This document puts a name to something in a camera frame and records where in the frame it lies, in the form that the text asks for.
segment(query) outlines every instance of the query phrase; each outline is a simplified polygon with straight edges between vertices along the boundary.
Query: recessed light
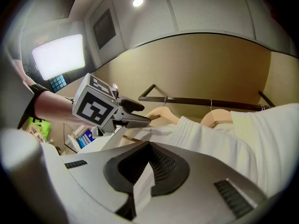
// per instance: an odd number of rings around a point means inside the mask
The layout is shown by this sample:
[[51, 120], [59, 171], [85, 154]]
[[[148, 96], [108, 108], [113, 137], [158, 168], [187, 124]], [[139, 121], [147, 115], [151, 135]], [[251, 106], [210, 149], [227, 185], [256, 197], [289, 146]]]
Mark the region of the recessed light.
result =
[[134, 1], [133, 1], [133, 6], [135, 6], [135, 7], [139, 7], [139, 6], [142, 5], [143, 1], [144, 1], [144, 0], [134, 0]]

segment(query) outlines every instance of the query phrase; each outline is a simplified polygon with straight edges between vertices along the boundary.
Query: hanger hook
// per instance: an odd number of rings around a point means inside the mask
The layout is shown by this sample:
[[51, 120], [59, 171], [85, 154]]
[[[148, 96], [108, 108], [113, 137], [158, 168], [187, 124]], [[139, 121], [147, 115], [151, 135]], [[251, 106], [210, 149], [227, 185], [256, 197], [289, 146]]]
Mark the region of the hanger hook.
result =
[[165, 99], [164, 99], [164, 105], [163, 105], [163, 107], [166, 105], [166, 100], [168, 99], [168, 97], [167, 96], [165, 96]]
[[211, 111], [212, 111], [212, 99], [209, 99], [209, 100], [211, 101], [211, 107], [210, 108], [211, 108]]

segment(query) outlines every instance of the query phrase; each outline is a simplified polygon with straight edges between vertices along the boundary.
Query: white clothing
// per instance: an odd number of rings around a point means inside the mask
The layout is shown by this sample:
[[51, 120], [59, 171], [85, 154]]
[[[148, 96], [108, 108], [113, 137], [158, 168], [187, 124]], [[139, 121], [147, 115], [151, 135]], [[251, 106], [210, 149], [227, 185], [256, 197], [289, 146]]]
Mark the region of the white clothing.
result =
[[288, 184], [297, 165], [299, 104], [255, 113], [231, 113], [234, 129], [229, 131], [181, 117], [177, 125], [136, 128], [126, 135], [215, 157], [271, 197]]

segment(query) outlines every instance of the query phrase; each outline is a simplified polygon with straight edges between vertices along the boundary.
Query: green object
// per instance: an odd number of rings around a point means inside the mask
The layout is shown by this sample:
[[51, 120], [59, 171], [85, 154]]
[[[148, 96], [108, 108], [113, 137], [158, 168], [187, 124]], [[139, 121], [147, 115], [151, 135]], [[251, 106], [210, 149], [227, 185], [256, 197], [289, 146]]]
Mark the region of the green object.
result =
[[29, 117], [28, 119], [28, 126], [34, 123], [36, 125], [36, 127], [39, 129], [39, 131], [43, 134], [43, 136], [45, 138], [48, 137], [49, 135], [49, 131], [50, 131], [50, 127], [51, 127], [51, 123], [43, 120], [43, 119], [35, 119], [33, 117]]

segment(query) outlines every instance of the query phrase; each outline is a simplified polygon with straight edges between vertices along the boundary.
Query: black vent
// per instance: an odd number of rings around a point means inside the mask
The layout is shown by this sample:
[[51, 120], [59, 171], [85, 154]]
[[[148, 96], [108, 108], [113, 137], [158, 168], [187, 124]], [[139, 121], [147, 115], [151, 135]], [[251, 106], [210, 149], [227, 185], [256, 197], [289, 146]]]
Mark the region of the black vent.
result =
[[176, 167], [176, 163], [172, 158], [166, 156], [153, 146], [146, 145], [122, 160], [118, 165], [118, 170], [134, 185], [140, 178], [148, 162], [154, 171], [156, 185], [160, 181], [167, 179]]
[[94, 24], [93, 32], [99, 50], [116, 35], [109, 8]]
[[229, 181], [219, 181], [214, 183], [214, 185], [236, 218], [243, 217], [253, 210], [253, 207]]
[[66, 166], [67, 169], [69, 169], [69, 168], [79, 167], [84, 164], [87, 164], [87, 162], [85, 160], [80, 160], [80, 161], [76, 161], [76, 162], [65, 163], [64, 165]]

